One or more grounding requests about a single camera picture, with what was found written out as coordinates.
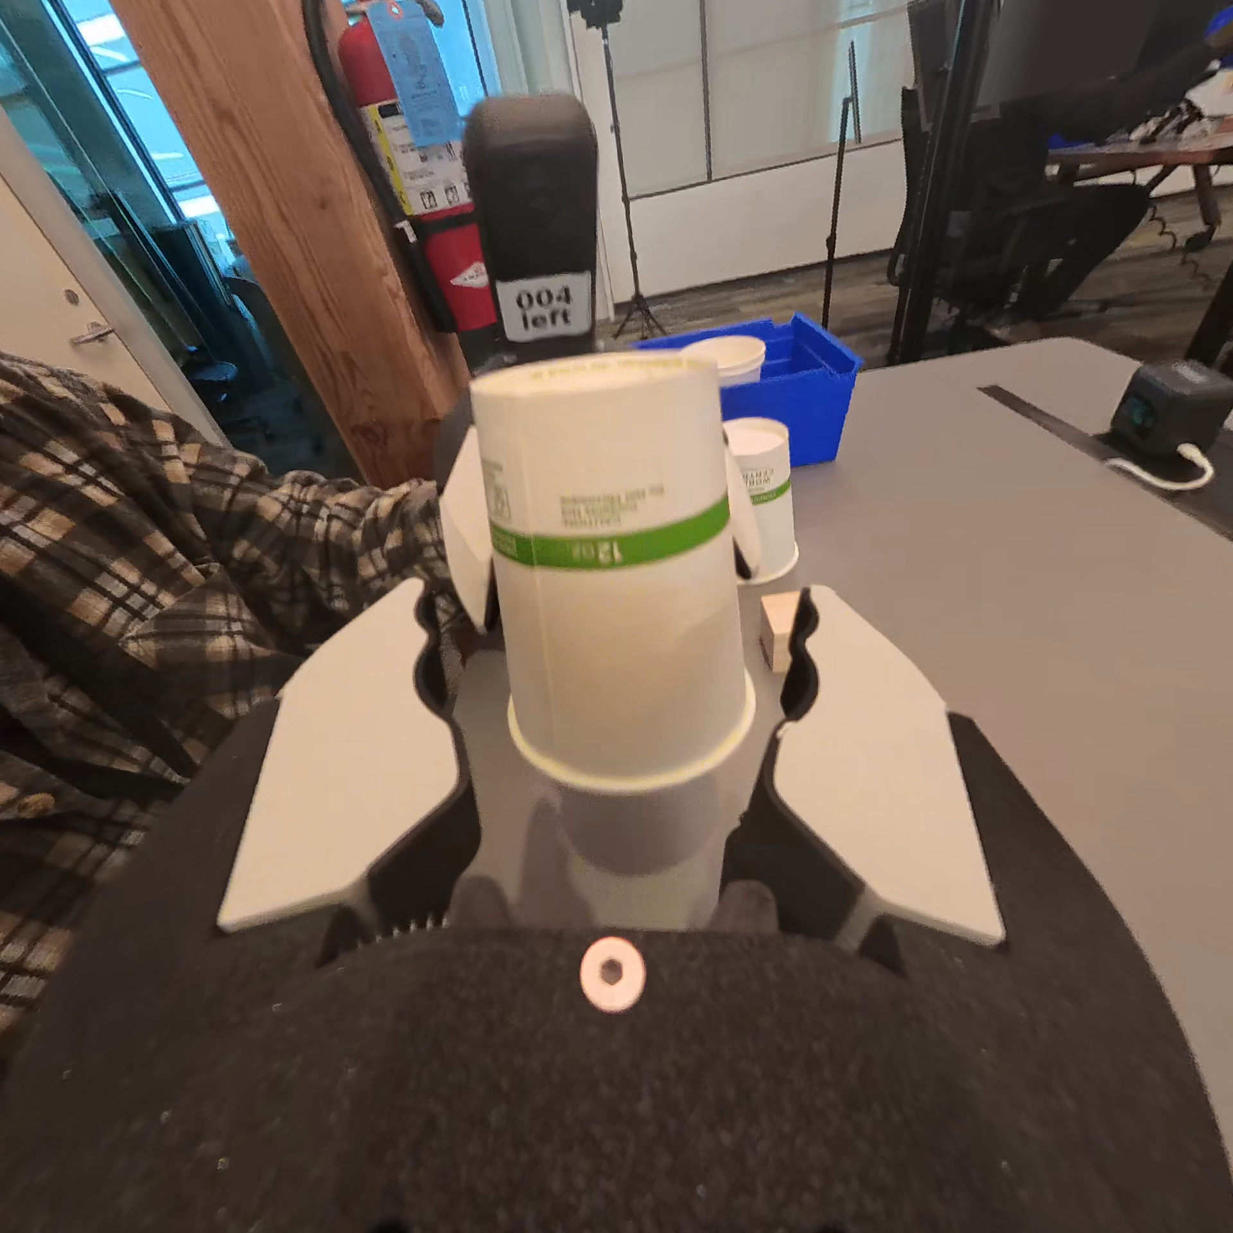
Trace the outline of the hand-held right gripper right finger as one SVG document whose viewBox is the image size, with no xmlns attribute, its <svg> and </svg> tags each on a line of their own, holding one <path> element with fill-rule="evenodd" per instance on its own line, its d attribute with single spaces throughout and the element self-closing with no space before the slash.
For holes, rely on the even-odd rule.
<svg viewBox="0 0 1233 1233">
<path fill-rule="evenodd" d="M 784 934 L 862 948 L 900 921 L 997 948 L 993 876 L 946 702 L 839 593 L 801 592 L 792 661 L 721 887 L 770 891 Z"/>
</svg>

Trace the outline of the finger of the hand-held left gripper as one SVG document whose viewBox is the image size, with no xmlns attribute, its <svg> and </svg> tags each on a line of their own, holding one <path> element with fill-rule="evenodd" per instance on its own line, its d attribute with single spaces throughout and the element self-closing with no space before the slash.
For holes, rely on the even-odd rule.
<svg viewBox="0 0 1233 1233">
<path fill-rule="evenodd" d="M 495 548 L 491 537 L 481 443 L 467 426 L 439 495 L 445 559 L 460 605 L 482 637 L 500 624 Z"/>
<path fill-rule="evenodd" d="M 723 433 L 723 439 L 734 570 L 740 584 L 758 584 L 762 564 L 762 537 L 758 515 L 748 489 L 746 476 L 736 460 L 727 432 Z"/>
</svg>

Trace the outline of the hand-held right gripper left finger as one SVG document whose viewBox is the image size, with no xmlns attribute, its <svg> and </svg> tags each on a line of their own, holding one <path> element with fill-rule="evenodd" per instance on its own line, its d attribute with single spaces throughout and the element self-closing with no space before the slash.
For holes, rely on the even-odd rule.
<svg viewBox="0 0 1233 1233">
<path fill-rule="evenodd" d="M 372 934 L 444 923 L 482 843 L 436 599 L 410 580 L 284 687 L 218 926 L 326 907 Z"/>
</svg>

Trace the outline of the white paper cup green band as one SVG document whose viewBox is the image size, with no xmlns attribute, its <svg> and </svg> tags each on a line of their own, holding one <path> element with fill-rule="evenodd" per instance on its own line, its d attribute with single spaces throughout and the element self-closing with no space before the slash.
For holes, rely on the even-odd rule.
<svg viewBox="0 0 1233 1233">
<path fill-rule="evenodd" d="M 692 361 L 712 366 L 723 389 L 758 383 L 767 361 L 767 341 L 751 333 L 718 333 L 683 348 Z"/>
<path fill-rule="evenodd" d="M 596 354 L 470 395 L 519 752 L 608 794 L 714 772 L 758 709 L 715 369 Z"/>
<path fill-rule="evenodd" d="M 792 496 L 789 429 L 768 419 L 726 421 L 734 457 L 745 473 L 762 537 L 758 587 L 786 577 L 799 561 Z"/>
</svg>

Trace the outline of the blue plastic bin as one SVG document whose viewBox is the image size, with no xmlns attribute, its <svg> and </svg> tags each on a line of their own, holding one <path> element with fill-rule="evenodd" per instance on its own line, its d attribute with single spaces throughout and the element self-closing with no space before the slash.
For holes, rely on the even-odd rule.
<svg viewBox="0 0 1233 1233">
<path fill-rule="evenodd" d="M 864 361 L 802 313 L 784 323 L 755 319 L 641 341 L 632 348 L 683 350 L 730 335 L 759 338 L 765 358 L 759 380 L 720 394 L 723 420 L 771 420 L 787 427 L 793 468 L 834 461 Z"/>
</svg>

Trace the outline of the person's left forearm plaid sleeve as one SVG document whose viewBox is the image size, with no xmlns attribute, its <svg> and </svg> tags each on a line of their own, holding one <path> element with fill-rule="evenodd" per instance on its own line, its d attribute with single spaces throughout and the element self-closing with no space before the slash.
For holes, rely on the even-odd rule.
<svg viewBox="0 0 1233 1233">
<path fill-rule="evenodd" d="M 400 583 L 467 615 L 435 485 L 274 474 L 84 374 L 2 360 L 2 1036 L 238 721 Z"/>
</svg>

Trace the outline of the red fire extinguisher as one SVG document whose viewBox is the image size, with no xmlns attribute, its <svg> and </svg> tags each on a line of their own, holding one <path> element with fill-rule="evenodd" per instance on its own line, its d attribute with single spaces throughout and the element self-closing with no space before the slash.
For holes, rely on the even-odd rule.
<svg viewBox="0 0 1233 1233">
<path fill-rule="evenodd" d="M 406 281 L 438 332 L 475 335 L 497 326 L 488 270 L 461 140 L 417 148 L 367 18 L 373 3 L 341 34 L 329 31 L 329 3 L 303 2 L 307 50 L 329 109 L 375 200 L 382 223 L 404 264 Z M 436 3 L 420 3 L 439 31 L 445 16 Z M 457 109 L 460 99 L 453 85 Z"/>
</svg>

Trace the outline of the small wooden cube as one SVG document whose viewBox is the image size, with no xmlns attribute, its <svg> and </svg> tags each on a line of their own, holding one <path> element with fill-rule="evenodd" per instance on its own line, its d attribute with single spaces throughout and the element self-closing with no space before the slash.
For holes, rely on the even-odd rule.
<svg viewBox="0 0 1233 1233">
<path fill-rule="evenodd" d="M 787 674 L 792 664 L 792 636 L 798 618 L 801 590 L 765 595 L 761 599 L 761 650 L 770 671 Z"/>
</svg>

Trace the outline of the blue paper tag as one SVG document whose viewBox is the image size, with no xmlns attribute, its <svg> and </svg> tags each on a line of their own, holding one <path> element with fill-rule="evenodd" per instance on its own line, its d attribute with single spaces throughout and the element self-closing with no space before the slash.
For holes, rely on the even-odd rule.
<svg viewBox="0 0 1233 1233">
<path fill-rule="evenodd" d="M 423 6 L 373 3 L 367 18 L 417 148 L 458 143 L 464 122 Z"/>
</svg>

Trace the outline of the black light stand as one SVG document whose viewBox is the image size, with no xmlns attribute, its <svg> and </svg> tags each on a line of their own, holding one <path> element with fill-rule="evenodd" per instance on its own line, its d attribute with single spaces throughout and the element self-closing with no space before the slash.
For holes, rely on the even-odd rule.
<svg viewBox="0 0 1233 1233">
<path fill-rule="evenodd" d="M 862 143 L 862 115 L 859 96 L 859 65 L 856 43 L 850 41 L 847 49 L 847 93 L 842 101 L 840 134 L 836 156 L 834 190 L 831 195 L 830 226 L 827 234 L 827 259 L 824 272 L 823 328 L 830 329 L 831 307 L 834 303 L 836 269 L 839 263 L 839 229 L 843 206 L 843 178 L 846 157 L 850 144 Z"/>
</svg>

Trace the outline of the black office chair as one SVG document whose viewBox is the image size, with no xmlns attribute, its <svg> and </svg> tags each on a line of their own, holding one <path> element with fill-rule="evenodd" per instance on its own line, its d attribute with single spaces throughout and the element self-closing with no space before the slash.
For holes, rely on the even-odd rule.
<svg viewBox="0 0 1233 1233">
<path fill-rule="evenodd" d="M 930 110 L 950 76 L 961 3 L 909 3 L 915 82 L 902 90 L 905 216 L 887 278 L 899 289 L 887 361 L 911 360 L 905 342 L 915 232 L 928 188 Z M 1056 314 L 1096 267 L 1140 226 L 1151 206 L 1148 187 L 1134 182 L 1081 187 L 1046 172 L 1050 138 L 1028 118 L 975 119 L 966 132 L 952 213 L 937 251 L 933 298 L 953 308 L 962 333 L 974 319 L 993 325 Z"/>
</svg>

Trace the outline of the small black cube device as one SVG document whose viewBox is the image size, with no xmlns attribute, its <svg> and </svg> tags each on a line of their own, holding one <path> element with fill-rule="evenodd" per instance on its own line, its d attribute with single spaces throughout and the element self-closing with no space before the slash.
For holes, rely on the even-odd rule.
<svg viewBox="0 0 1233 1233">
<path fill-rule="evenodd" d="M 1143 458 L 1187 446 L 1209 454 L 1232 410 L 1232 379 L 1194 360 L 1143 364 L 1123 392 L 1110 442 Z"/>
</svg>

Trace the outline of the wooden desk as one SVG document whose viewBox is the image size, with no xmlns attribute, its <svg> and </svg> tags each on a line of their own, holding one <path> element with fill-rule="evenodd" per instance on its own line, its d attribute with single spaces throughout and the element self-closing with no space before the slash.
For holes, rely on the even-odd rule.
<svg viewBox="0 0 1233 1233">
<path fill-rule="evenodd" d="M 1078 188 L 1148 191 L 1145 217 L 1081 286 L 1049 335 L 1075 335 L 1138 360 L 1181 357 L 1232 256 L 1231 122 L 1153 143 L 1078 145 L 1052 173 Z"/>
</svg>

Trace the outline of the wooden post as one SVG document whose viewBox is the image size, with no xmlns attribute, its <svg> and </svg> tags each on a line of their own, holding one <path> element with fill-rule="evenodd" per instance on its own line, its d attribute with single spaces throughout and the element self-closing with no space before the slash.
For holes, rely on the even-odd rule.
<svg viewBox="0 0 1233 1233">
<path fill-rule="evenodd" d="M 365 479 L 434 474 L 466 389 L 293 2 L 116 2 L 241 251 Z"/>
</svg>

